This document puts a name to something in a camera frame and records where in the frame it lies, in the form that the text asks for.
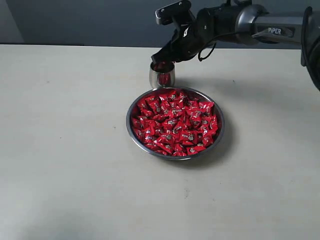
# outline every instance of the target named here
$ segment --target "white table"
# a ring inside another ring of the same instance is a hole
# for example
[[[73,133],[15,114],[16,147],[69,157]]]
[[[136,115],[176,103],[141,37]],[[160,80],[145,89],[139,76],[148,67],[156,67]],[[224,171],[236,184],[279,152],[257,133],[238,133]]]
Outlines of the white table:
[[[156,51],[0,45],[0,240],[319,239],[320,93],[300,51],[176,64],[226,117],[217,149],[184,162],[126,130]]]

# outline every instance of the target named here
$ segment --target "metal cup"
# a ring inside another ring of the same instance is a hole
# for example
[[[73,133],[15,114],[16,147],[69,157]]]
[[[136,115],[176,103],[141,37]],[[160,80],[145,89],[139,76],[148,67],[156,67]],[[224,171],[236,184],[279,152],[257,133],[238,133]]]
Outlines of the metal cup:
[[[154,63],[150,64],[149,82],[152,89],[160,87],[172,87],[175,85],[175,65],[171,62],[168,66],[167,72],[154,70]]]

